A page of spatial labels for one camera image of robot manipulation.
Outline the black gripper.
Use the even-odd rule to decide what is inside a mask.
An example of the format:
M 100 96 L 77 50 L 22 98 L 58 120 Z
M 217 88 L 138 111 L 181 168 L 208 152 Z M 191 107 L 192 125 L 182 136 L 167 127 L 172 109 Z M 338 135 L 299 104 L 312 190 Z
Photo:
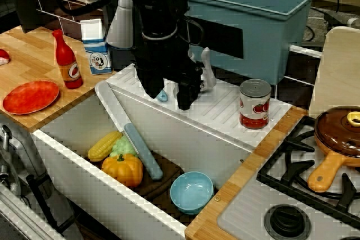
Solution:
M 200 93 L 203 72 L 188 56 L 189 49 L 177 30 L 170 33 L 141 31 L 132 52 L 137 76 L 148 96 L 156 98 L 164 88 L 164 79 L 168 79 L 178 84 L 179 109 L 190 109 Z

